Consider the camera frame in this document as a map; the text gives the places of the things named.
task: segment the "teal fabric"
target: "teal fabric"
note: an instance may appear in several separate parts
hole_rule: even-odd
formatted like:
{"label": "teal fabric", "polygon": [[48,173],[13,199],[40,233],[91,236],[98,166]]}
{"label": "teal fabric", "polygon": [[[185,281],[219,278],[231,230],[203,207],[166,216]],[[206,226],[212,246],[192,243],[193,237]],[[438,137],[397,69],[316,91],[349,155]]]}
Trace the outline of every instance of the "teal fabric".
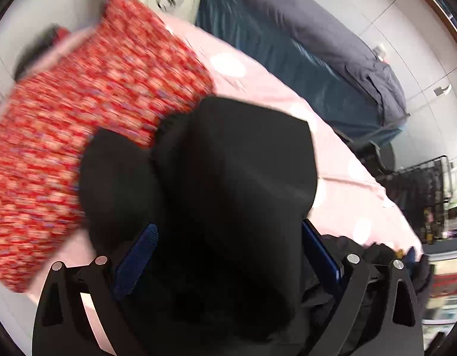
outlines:
{"label": "teal fabric", "polygon": [[[197,26],[244,52],[304,98],[331,127],[353,140],[381,129],[377,104],[323,60],[239,0],[201,0]],[[371,140],[382,145],[399,128]]]}

